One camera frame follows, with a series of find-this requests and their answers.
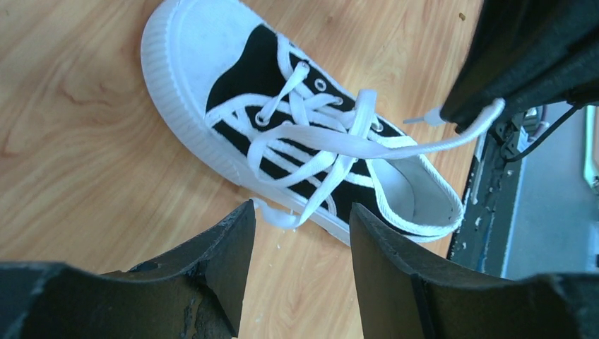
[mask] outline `metal eyelet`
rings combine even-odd
[[[373,122],[370,128],[377,133],[382,132],[384,129],[383,124],[381,124],[380,121],[377,121],[376,123]]]
[[[309,65],[307,62],[305,62],[305,61],[300,61],[300,62],[298,62],[298,63],[297,63],[297,66],[298,66],[298,67],[302,67],[302,68],[304,68],[304,69],[310,69],[310,65]]]
[[[260,117],[260,114],[256,114],[254,121],[256,122],[256,125],[261,127],[268,126],[268,124],[271,122],[270,120],[262,119],[262,117]]]
[[[324,92],[326,90],[326,83],[324,80],[318,78],[314,81],[314,87],[316,87],[317,90]]]

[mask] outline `shoelace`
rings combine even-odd
[[[375,112],[376,91],[359,91],[355,108],[349,112],[329,109],[328,105],[338,103],[339,98],[319,93],[304,99],[294,91],[307,77],[309,70],[309,65],[305,62],[298,63],[279,95],[269,100],[256,115],[258,125],[267,125],[277,107],[282,104],[281,100],[288,95],[290,112],[295,124],[281,124],[261,133],[251,142],[247,155],[249,168],[258,181],[278,188],[292,186],[323,171],[328,172],[299,215],[272,208],[260,198],[252,198],[255,206],[262,210],[262,216],[266,222],[285,229],[296,228],[306,222],[347,177],[358,159],[402,159],[463,145],[486,132],[505,107],[503,99],[496,99],[490,106],[483,109],[478,118],[461,135],[454,138],[417,145],[411,137],[404,136],[396,138],[396,143],[390,148],[367,139],[369,130],[377,130],[380,126]],[[327,122],[325,126],[335,126],[335,128],[326,129],[310,125],[311,121],[315,122],[319,119]],[[319,150],[319,152],[286,177],[264,179],[260,175],[260,163],[265,156],[268,144],[283,138]]]

